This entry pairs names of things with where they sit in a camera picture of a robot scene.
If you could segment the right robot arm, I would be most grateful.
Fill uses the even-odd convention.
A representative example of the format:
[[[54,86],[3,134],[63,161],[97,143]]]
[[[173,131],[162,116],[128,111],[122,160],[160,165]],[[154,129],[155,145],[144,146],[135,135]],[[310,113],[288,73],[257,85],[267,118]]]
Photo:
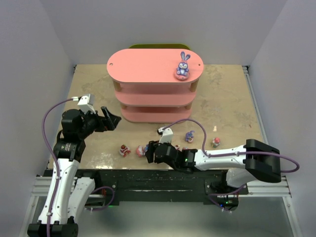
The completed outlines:
[[[255,139],[231,149],[207,151],[178,150],[169,143],[149,142],[145,156],[148,163],[166,163],[178,172],[191,174],[211,169],[227,169],[225,182],[238,188],[259,180],[266,183],[281,181],[279,150]]]

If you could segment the purple bunny with cupcake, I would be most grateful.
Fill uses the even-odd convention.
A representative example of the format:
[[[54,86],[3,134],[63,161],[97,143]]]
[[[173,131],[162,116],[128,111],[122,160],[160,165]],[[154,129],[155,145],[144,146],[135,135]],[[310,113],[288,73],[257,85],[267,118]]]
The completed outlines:
[[[188,143],[192,143],[194,140],[194,133],[195,133],[195,131],[193,131],[193,130],[187,132],[185,135],[185,141]]]

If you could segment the red white strawberry toy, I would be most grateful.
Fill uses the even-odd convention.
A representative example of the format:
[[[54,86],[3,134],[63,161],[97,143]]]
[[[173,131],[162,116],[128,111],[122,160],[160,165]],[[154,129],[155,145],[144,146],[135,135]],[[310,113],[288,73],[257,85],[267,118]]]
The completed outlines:
[[[131,153],[131,150],[128,146],[126,145],[121,145],[120,149],[119,149],[119,153],[121,156],[126,157],[128,154]]]

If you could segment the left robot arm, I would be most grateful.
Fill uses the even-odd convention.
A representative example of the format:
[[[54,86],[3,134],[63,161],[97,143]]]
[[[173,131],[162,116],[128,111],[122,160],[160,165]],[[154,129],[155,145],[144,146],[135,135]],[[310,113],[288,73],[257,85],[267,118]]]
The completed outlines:
[[[76,237],[78,216],[89,195],[95,189],[90,177],[75,179],[85,138],[93,132],[113,131],[121,117],[111,114],[106,107],[98,115],[91,108],[70,109],[62,114],[62,130],[57,135],[54,148],[54,168],[46,202],[37,223],[30,224],[30,237]]]

